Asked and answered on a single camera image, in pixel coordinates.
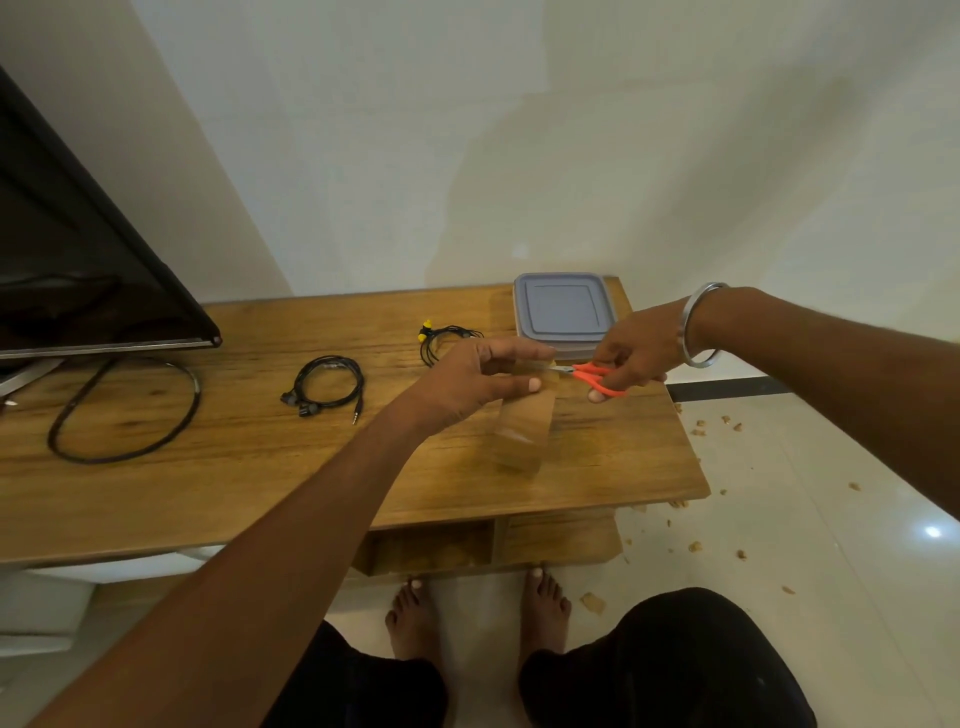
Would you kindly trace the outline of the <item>silver metal bangle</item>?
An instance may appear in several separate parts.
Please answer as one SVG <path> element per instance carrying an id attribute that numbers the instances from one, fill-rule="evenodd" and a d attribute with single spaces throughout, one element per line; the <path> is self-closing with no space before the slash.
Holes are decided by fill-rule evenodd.
<path id="1" fill-rule="evenodd" d="M 689 328 L 692 315 L 702 299 L 717 290 L 731 288 L 726 282 L 712 281 L 703 284 L 689 296 L 680 313 L 677 328 L 677 344 L 682 355 L 683 362 L 692 369 L 707 369 L 714 365 L 717 358 L 722 354 L 720 348 L 714 348 L 706 358 L 695 359 L 689 346 Z"/>

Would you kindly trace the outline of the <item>orange handled scissors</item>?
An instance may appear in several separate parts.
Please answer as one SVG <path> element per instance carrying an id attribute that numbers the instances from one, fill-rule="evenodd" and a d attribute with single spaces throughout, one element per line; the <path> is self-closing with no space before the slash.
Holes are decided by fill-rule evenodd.
<path id="1" fill-rule="evenodd" d="M 611 374 L 613 369 L 599 367 L 594 363 L 578 363 L 569 366 L 550 365 L 546 369 L 585 383 L 591 390 L 600 393 L 605 398 L 626 396 L 625 391 L 613 390 L 603 385 L 604 378 Z"/>

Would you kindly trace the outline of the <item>person's leg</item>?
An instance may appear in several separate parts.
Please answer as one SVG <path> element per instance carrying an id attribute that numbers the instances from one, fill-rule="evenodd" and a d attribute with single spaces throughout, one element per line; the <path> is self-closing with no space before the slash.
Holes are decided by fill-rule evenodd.
<path id="1" fill-rule="evenodd" d="M 785 660 L 734 602 L 682 588 L 630 609 L 605 636 L 521 662 L 534 728 L 817 728 Z"/>
<path id="2" fill-rule="evenodd" d="M 433 663 L 362 653 L 324 621 L 260 728 L 445 728 L 449 706 Z"/>

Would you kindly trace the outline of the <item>person's right foot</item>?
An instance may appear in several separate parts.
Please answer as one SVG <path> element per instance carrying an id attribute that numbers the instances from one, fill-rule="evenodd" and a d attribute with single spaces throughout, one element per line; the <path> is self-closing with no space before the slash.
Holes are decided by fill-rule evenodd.
<path id="1" fill-rule="evenodd" d="M 571 603 L 555 577 L 543 566 L 528 571 L 520 601 L 519 669 L 536 652 L 566 652 L 570 615 Z"/>

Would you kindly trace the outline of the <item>black earphones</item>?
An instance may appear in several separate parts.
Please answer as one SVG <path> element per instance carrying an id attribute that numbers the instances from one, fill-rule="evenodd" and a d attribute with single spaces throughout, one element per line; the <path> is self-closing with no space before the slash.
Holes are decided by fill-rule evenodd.
<path id="1" fill-rule="evenodd" d="M 341 370 L 351 374 L 354 380 L 348 394 L 334 399 L 315 399 L 306 393 L 306 383 L 318 370 Z M 321 412 L 353 404 L 351 424 L 356 426 L 365 407 L 366 377 L 359 363 L 347 356 L 328 354 L 311 359 L 297 372 L 291 388 L 280 395 L 279 400 L 287 407 L 294 407 L 300 418 L 311 418 Z"/>

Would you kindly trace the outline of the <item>person's left leg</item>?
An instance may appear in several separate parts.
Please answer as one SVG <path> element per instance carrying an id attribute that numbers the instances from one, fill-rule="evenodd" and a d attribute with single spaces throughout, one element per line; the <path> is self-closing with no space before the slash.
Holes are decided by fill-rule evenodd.
<path id="1" fill-rule="evenodd" d="M 445 728 L 449 706 L 433 663 L 362 653 L 324 621 L 260 728 Z"/>

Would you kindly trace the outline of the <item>wooden table lower shelf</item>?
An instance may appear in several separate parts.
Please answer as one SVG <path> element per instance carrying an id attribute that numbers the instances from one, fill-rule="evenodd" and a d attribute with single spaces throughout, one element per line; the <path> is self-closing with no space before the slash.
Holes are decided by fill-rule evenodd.
<path id="1" fill-rule="evenodd" d="M 604 564 L 622 555 L 611 508 L 498 516 L 369 532 L 346 582 L 469 577 L 534 566 Z"/>

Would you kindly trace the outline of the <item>person's right leg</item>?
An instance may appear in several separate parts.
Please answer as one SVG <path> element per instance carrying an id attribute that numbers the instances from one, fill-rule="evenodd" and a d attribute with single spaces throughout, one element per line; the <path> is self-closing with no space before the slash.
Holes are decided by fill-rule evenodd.
<path id="1" fill-rule="evenodd" d="M 785 660 L 734 602 L 682 588 L 630 609 L 605 636 L 521 662 L 534 728 L 817 728 Z"/>

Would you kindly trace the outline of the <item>person's left forearm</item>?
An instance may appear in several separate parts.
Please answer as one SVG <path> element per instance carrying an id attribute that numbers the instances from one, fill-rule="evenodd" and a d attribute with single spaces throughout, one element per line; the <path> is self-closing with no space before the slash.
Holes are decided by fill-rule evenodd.
<path id="1" fill-rule="evenodd" d="M 404 465 L 448 408 L 412 387 L 183 579 L 30 728 L 256 728 Z"/>

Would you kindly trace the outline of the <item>person's right hand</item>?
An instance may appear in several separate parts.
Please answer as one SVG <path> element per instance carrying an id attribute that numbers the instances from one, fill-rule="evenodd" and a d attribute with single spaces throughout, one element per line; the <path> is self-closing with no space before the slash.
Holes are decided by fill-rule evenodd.
<path id="1" fill-rule="evenodd" d="M 710 349 L 693 316 L 685 318 L 687 302 L 684 297 L 634 311 L 608 330 L 592 363 L 609 372 L 601 379 L 602 390 L 588 395 L 591 402 L 599 404 L 611 392 L 633 386 L 663 383 L 671 370 Z"/>

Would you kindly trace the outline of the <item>person's left hand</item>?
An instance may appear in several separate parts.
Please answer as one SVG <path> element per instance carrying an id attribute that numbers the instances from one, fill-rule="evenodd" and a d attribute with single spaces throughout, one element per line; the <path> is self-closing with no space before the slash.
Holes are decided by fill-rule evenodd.
<path id="1" fill-rule="evenodd" d="M 515 375 L 519 362 L 549 362 L 555 353 L 552 346 L 522 337 L 463 339 L 396 400 L 399 412 L 411 431 L 434 435 L 501 401 L 484 399 L 484 377 Z"/>

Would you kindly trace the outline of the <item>person's right forearm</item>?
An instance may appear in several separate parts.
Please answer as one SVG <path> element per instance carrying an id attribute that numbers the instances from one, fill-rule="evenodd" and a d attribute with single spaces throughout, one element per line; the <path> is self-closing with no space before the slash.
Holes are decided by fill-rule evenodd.
<path id="1" fill-rule="evenodd" d="M 960 344 L 830 316 L 756 288 L 706 295 L 691 342 L 785 384 L 960 521 Z"/>

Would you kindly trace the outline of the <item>person's left foot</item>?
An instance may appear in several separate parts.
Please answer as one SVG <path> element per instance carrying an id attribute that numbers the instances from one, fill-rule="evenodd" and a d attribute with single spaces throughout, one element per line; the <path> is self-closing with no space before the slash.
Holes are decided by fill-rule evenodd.
<path id="1" fill-rule="evenodd" d="M 439 614 L 424 577 L 412 577 L 396 591 L 385 624 L 394 659 L 444 668 Z"/>

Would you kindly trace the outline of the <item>plastic container with grey lid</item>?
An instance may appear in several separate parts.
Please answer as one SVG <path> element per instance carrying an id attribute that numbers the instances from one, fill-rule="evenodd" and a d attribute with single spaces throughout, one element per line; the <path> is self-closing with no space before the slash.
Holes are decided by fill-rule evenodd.
<path id="1" fill-rule="evenodd" d="M 522 273 L 512 285 L 515 329 L 556 351 L 561 365 L 592 360 L 618 310 L 596 273 Z"/>

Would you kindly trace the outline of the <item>clear adhesive tape roll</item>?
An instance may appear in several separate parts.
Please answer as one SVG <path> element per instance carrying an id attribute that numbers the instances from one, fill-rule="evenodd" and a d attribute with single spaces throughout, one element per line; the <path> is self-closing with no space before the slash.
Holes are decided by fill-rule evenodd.
<path id="1" fill-rule="evenodd" d="M 520 361 L 514 365 L 514 374 L 529 375 L 540 380 L 541 385 L 533 394 L 501 401 L 490 441 L 490 456 L 497 466 L 528 475 L 534 475 L 542 466 L 560 381 L 560 373 L 552 369 L 555 365 L 554 360 Z"/>

